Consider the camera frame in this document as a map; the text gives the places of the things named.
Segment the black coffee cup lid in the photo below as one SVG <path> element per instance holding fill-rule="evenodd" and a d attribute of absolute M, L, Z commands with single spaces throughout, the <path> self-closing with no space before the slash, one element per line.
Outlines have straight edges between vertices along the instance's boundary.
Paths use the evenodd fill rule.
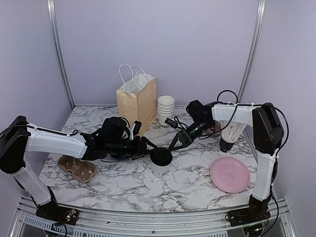
<path fill-rule="evenodd" d="M 164 162 L 165 160 L 172 160 L 172 153 L 166 148 L 163 148 L 161 152 L 156 154 L 151 154 L 150 159 L 156 160 L 158 162 Z"/>

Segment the white paper coffee cup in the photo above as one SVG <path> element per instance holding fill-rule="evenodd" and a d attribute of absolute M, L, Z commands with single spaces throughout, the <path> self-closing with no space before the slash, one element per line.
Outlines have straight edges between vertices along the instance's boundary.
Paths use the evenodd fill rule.
<path fill-rule="evenodd" d="M 164 162 L 158 162 L 156 160 L 151 159 L 151 170 L 154 176 L 163 177 L 165 176 L 171 165 L 172 160 L 165 160 Z"/>

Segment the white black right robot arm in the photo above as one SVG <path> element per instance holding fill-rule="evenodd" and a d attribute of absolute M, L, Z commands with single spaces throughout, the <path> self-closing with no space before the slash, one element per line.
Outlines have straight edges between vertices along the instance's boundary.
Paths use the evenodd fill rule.
<path fill-rule="evenodd" d="M 253 142 L 257 154 L 257 174 L 249 207 L 227 213 L 231 226 L 249 224 L 270 218 L 268 203 L 273 199 L 272 186 L 277 174 L 278 153 L 287 140 L 289 129 L 283 128 L 278 117 L 280 110 L 272 103 L 262 105 L 212 102 L 203 105 L 194 100 L 186 107 L 193 124 L 180 130 L 169 145 L 170 151 L 188 147 L 195 139 L 206 139 L 203 133 L 221 122 L 214 133 L 221 134 L 220 150 L 229 151 L 243 130 L 253 129 Z"/>

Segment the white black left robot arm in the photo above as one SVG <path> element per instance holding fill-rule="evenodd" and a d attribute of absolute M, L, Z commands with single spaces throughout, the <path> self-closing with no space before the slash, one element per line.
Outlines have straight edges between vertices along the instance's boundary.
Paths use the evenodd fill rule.
<path fill-rule="evenodd" d="M 0 133 L 0 169 L 12 175 L 30 194 L 37 207 L 37 216 L 74 224 L 78 210 L 57 203 L 51 188 L 43 184 L 24 160 L 25 153 L 60 154 L 88 161 L 107 155 L 121 159 L 139 158 L 158 149 L 146 137 L 139 136 L 140 128 L 139 121 L 129 124 L 122 117 L 111 117 L 91 134 L 77 130 L 63 133 L 36 126 L 27 122 L 25 116 L 18 116 Z"/>

